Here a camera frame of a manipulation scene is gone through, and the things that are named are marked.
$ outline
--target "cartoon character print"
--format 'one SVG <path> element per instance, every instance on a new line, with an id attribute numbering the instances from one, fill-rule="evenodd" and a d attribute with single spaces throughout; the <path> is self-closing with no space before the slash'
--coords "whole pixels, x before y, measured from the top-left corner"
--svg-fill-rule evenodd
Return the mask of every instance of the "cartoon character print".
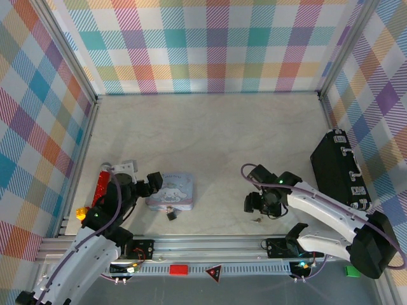
<path id="1" fill-rule="evenodd" d="M 185 199 L 187 194 L 184 194 L 182 191 L 176 188 L 164 187 L 163 189 L 160 189 L 158 193 L 152 194 L 151 197 L 156 200 L 160 200 L 161 202 L 173 203 L 180 202 L 181 200 Z"/>

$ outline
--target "plaid backdrop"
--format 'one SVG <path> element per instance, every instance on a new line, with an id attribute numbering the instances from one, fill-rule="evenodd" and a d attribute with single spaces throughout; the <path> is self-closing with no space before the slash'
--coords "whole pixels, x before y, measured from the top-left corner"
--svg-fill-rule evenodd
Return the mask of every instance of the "plaid backdrop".
<path id="1" fill-rule="evenodd" d="M 406 0 L 381 1 L 328 97 L 331 121 L 347 131 L 374 204 L 407 252 Z M 407 286 L 406 271 L 392 274 Z"/>
<path id="2" fill-rule="evenodd" d="M 101 94 L 314 91 L 362 2 L 48 0 Z"/>
<path id="3" fill-rule="evenodd" d="M 90 105 L 29 0 L 0 0 L 0 304 L 55 228 Z"/>

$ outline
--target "white floor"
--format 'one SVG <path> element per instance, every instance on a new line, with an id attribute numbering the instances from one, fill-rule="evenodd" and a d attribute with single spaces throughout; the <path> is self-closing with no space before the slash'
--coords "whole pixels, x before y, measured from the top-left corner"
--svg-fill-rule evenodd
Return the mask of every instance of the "white floor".
<path id="1" fill-rule="evenodd" d="M 75 211 L 90 205 L 100 164 L 126 159 L 137 160 L 138 179 L 156 171 L 195 177 L 193 210 L 170 222 L 140 199 L 122 225 L 134 234 L 284 234 L 315 222 L 293 210 L 281 220 L 245 213 L 244 199 L 256 189 L 240 167 L 261 163 L 316 186 L 309 157 L 327 129 L 315 94 L 103 97 L 66 233 L 80 228 Z"/>

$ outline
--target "green object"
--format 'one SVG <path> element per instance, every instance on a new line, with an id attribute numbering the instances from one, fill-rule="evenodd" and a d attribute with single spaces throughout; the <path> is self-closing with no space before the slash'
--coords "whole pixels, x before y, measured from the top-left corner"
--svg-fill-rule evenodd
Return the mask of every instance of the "green object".
<path id="1" fill-rule="evenodd" d="M 351 278 L 360 278 L 361 273 L 353 266 L 346 266 L 345 267 L 345 274 Z"/>

